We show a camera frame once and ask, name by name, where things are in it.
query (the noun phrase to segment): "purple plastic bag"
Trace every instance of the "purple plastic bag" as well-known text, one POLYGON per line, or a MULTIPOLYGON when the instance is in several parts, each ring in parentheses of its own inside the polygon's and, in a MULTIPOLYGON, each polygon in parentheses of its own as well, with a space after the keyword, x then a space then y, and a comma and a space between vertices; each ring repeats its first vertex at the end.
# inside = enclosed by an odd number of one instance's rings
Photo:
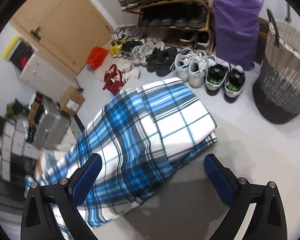
POLYGON ((213 0, 217 57, 244 70, 254 68, 264 0, 213 0))

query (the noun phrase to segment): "bag handle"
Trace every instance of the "bag handle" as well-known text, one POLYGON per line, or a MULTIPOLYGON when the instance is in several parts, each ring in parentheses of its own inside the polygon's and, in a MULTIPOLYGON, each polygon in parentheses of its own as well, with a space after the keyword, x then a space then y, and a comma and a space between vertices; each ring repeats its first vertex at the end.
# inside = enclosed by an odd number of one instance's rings
POLYGON ((271 22, 273 24, 273 27, 274 27, 274 31, 275 31, 275 45, 277 47, 279 47, 280 36, 279 36, 279 32, 278 32, 277 23, 275 22, 273 13, 272 13, 272 11, 270 9, 267 9, 267 14, 268 14, 268 17, 269 17, 269 22, 271 22))

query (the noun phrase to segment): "blue and white plaid cloth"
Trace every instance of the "blue and white plaid cloth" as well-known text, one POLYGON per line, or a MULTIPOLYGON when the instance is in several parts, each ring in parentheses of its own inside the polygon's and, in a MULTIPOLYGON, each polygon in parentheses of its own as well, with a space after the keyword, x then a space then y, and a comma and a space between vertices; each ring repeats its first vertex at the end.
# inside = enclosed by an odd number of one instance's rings
MULTIPOLYGON (((178 168, 217 141, 215 128, 206 108, 178 78, 121 90, 77 144, 35 179, 40 185, 55 184, 92 153, 100 154, 102 170, 77 207, 91 228, 99 227, 153 196, 178 168)), ((26 192, 33 181, 26 177, 26 192)), ((53 212, 64 237, 71 239, 56 205, 53 212)))

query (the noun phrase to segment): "wooden door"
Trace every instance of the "wooden door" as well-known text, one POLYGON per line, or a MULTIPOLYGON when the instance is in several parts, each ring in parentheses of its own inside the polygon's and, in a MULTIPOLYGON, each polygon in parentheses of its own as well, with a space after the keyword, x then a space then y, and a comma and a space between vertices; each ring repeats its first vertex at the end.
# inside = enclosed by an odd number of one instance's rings
POLYGON ((39 28, 35 42, 77 74, 91 49, 103 46, 112 32, 89 0, 27 0, 12 19, 21 33, 39 28))

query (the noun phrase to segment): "wicker basket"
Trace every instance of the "wicker basket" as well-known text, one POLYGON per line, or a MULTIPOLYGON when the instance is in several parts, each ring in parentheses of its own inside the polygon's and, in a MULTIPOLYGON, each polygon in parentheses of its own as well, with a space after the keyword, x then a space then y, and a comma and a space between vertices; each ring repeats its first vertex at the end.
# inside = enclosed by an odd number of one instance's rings
POLYGON ((283 124, 300 114, 300 32, 268 9, 269 33, 253 98, 270 122, 283 124))

